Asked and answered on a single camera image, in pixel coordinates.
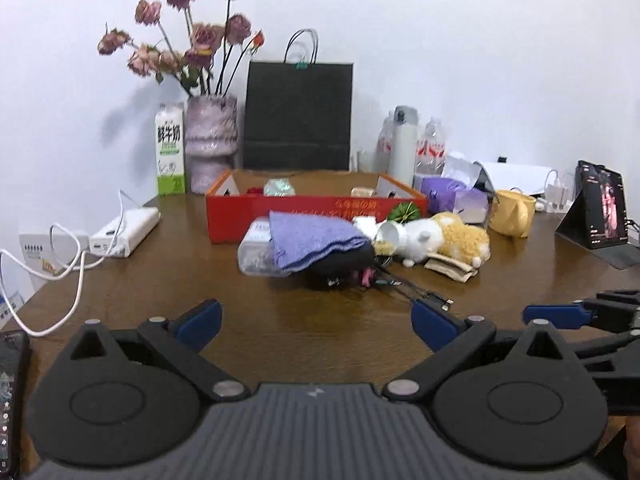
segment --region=milk carton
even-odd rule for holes
[[[156,114],[156,170],[158,194],[185,192],[184,107],[161,105]]]

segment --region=yellow mug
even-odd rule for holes
[[[536,199],[517,191],[499,189],[491,205],[489,227],[505,236],[526,238],[531,231]]]

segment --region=flower vase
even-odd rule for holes
[[[205,194],[232,167],[238,150],[235,96],[194,96],[188,100],[185,154],[192,193]]]

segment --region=tablet screen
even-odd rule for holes
[[[583,162],[581,170],[590,247],[627,243],[622,176],[589,162]]]

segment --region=red cardboard tray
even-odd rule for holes
[[[295,196],[247,194],[248,189],[264,187],[270,178],[288,178]],[[354,187],[376,190],[373,198],[351,197]],[[399,203],[413,202],[422,214],[427,198],[383,173],[347,171],[303,171],[266,173],[228,170],[222,173],[205,195],[209,239],[216,244],[241,242],[256,218],[269,211],[339,216],[375,216],[380,222]]]

